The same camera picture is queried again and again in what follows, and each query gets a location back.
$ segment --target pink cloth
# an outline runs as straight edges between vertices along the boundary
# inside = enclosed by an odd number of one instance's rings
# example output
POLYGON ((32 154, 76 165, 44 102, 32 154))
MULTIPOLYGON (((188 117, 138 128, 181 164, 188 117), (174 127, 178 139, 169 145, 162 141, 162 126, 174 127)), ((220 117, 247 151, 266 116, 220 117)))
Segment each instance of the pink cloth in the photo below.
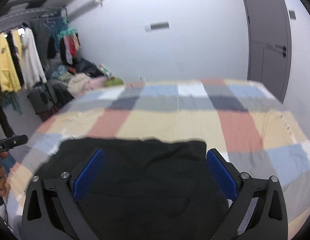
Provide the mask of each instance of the pink cloth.
POLYGON ((98 77, 98 78, 92 78, 91 80, 87 81, 84 85, 84 90, 94 90, 97 88, 104 87, 104 82, 107 80, 106 77, 98 77))

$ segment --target white coat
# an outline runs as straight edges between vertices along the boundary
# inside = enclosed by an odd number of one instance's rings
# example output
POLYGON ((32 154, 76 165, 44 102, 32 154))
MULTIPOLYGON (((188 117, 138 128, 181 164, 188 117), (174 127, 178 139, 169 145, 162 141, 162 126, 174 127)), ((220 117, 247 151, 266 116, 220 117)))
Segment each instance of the white coat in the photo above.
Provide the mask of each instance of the white coat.
POLYGON ((46 83, 46 77, 42 64, 39 60, 34 35, 30 28, 25 29, 25 36, 21 38, 23 44, 22 61, 23 61, 23 77, 25 80, 25 86, 32 89, 33 86, 40 82, 46 83))

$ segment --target white wall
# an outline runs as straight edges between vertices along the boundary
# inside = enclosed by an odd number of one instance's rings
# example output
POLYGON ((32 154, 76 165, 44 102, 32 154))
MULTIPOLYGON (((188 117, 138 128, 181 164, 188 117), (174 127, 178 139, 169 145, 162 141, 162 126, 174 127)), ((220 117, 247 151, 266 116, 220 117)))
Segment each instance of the white wall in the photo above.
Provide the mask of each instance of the white wall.
POLYGON ((310 139, 310 15, 300 0, 285 0, 292 33, 292 63, 284 105, 292 112, 310 139))
MULTIPOLYGON (((72 9, 88 0, 76 0, 72 9)), ((248 30, 243 0, 104 0, 70 23, 81 55, 125 82, 246 79, 248 30), (150 23, 170 29, 147 33, 150 23)))

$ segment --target door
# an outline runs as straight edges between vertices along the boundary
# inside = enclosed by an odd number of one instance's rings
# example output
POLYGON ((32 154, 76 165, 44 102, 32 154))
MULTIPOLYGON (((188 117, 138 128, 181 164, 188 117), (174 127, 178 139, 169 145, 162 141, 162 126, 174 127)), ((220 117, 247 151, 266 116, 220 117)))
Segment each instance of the door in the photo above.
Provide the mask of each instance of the door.
POLYGON ((284 101, 291 68, 291 29, 284 0, 244 0, 249 29, 248 79, 284 101))

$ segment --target plaid bedspread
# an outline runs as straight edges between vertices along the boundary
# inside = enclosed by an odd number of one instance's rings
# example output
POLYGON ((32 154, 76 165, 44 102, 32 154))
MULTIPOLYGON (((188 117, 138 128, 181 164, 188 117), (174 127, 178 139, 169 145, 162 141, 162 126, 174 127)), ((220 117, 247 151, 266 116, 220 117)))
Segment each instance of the plaid bedspread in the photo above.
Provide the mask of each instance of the plaid bedspread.
POLYGON ((239 172, 279 178, 289 239, 310 214, 310 142, 292 114, 261 83, 202 80, 128 84, 71 101, 20 147, 8 176, 11 219, 39 166, 63 140, 83 137, 204 140, 239 172))

